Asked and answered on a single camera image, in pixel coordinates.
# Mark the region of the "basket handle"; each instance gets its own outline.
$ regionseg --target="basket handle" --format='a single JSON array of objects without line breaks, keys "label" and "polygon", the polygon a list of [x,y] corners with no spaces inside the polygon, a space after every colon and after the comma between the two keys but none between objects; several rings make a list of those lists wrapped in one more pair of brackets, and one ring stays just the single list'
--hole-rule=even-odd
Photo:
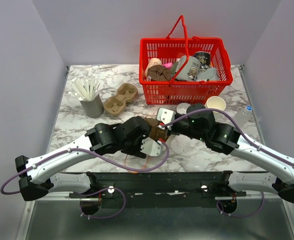
[{"label": "basket handle", "polygon": [[189,61],[189,50],[188,50],[188,32],[187,32],[187,27],[185,25],[185,19],[183,17],[183,15],[181,15],[176,24],[173,26],[171,32],[169,32],[169,34],[167,35],[166,39],[170,39],[170,35],[171,33],[173,32],[173,30],[176,28],[178,22],[180,21],[181,19],[181,23],[182,23],[182,27],[183,27],[183,32],[184,32],[184,35],[185,35],[185,42],[186,42],[186,56],[187,56],[187,59],[185,61],[185,63],[181,66],[181,68],[177,71],[177,73],[173,76],[173,78],[170,80],[170,82],[173,82],[175,79],[176,79],[176,76],[181,72],[181,70],[185,67],[185,65],[188,63]]}]

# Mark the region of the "plastic shopping basket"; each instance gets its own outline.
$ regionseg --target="plastic shopping basket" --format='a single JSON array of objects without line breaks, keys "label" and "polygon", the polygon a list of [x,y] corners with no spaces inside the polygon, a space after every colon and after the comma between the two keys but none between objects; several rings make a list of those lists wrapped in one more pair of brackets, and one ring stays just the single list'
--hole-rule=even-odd
[{"label": "plastic shopping basket", "polygon": [[[182,21],[185,38],[170,38],[179,21]],[[187,64],[189,56],[205,51],[211,54],[211,62],[216,68],[220,81],[175,81],[176,75]],[[173,63],[186,55],[187,60],[170,81],[150,81],[144,75],[151,58],[159,58],[163,64]],[[232,83],[231,65],[223,42],[217,37],[197,37],[188,39],[184,18],[181,15],[166,38],[143,38],[140,41],[139,82],[143,86],[147,104],[176,105],[179,103],[202,103],[211,96],[219,95]]]}]

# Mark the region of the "clear bottle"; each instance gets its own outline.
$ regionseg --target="clear bottle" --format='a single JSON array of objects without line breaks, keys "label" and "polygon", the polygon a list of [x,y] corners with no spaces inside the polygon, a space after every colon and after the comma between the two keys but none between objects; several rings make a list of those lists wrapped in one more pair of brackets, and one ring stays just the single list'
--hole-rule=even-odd
[{"label": "clear bottle", "polygon": [[252,115],[252,107],[246,106],[245,108],[240,109],[236,115],[233,117],[234,121],[239,125],[239,127],[243,127],[247,121],[251,118]]}]

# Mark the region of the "marble countertop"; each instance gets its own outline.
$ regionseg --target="marble countertop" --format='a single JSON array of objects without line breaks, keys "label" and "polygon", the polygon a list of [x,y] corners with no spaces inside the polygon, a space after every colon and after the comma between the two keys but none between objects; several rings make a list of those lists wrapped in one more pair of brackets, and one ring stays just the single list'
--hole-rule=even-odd
[{"label": "marble countertop", "polygon": [[[245,105],[248,98],[240,77],[239,69],[232,66],[233,83],[227,86],[220,94],[226,103],[226,112],[231,116]],[[100,93],[102,102],[115,94],[116,90],[123,83],[131,83],[138,88],[137,99],[130,103],[125,112],[119,116],[111,116],[104,113],[99,118],[89,118],[86,116],[80,102],[71,97],[71,81],[77,78],[92,77],[99,78],[103,83],[103,90]],[[66,145],[97,123],[115,124],[122,123],[133,116],[155,117],[157,109],[165,107],[175,110],[175,105],[147,105],[143,94],[142,86],[138,80],[138,65],[75,65],[70,67],[67,83],[64,89],[54,133],[50,143],[50,151]],[[229,123],[225,116],[216,119],[218,122]],[[243,127],[245,133],[256,140],[259,139],[258,130],[254,118]],[[196,139],[189,139],[186,136],[177,136],[170,144],[170,155],[166,163],[155,172],[200,172],[200,171],[260,171],[261,168],[243,159],[216,153],[207,149],[205,144]],[[105,155],[114,161],[123,164],[125,154],[117,152],[113,155]],[[153,157],[148,162],[148,167],[155,166],[161,161],[161,157]],[[146,163],[146,159],[128,156],[126,165],[140,169]],[[111,165],[98,158],[89,159],[66,169],[67,172],[126,172],[126,170]]]}]

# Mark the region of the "wall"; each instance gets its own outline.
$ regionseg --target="wall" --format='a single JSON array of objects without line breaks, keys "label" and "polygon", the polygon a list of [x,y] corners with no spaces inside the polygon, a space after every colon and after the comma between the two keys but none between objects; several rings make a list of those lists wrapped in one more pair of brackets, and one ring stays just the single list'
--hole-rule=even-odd
[{"label": "wall", "polygon": [[[179,15],[189,36],[222,38],[243,64],[280,0],[33,0],[62,58],[72,64],[138,63],[141,38],[164,38]],[[181,25],[173,37],[183,37]]]},{"label": "wall", "polygon": [[[43,154],[65,80],[65,64],[30,0],[0,0],[0,186],[14,158]],[[14,181],[7,190],[17,190]],[[0,240],[15,239],[25,202],[0,194]]]},{"label": "wall", "polygon": [[268,146],[294,157],[294,1],[281,1],[244,72]]}]

